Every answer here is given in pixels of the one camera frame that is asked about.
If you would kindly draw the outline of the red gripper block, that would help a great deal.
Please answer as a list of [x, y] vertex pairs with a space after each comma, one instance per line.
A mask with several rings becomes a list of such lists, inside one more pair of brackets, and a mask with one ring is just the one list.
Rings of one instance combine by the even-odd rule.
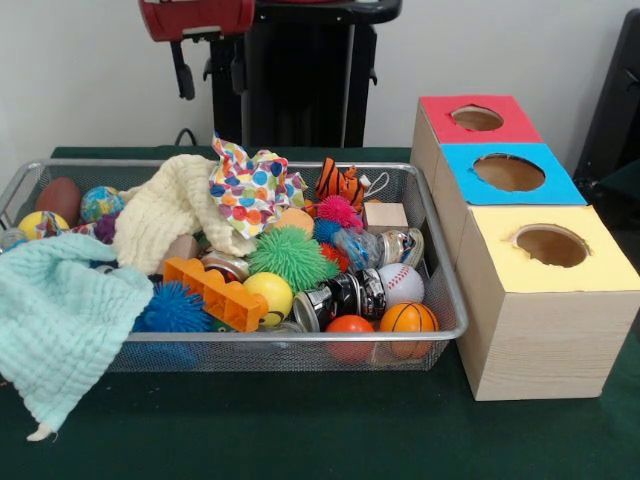
[[[186, 64], [181, 40], [188, 36], [246, 32], [253, 23], [253, 0], [145, 1], [138, 2], [145, 26], [154, 41], [170, 43], [179, 97], [193, 99], [195, 88], [190, 67]], [[234, 39], [231, 62], [232, 88], [236, 94], [247, 89], [245, 41]]]

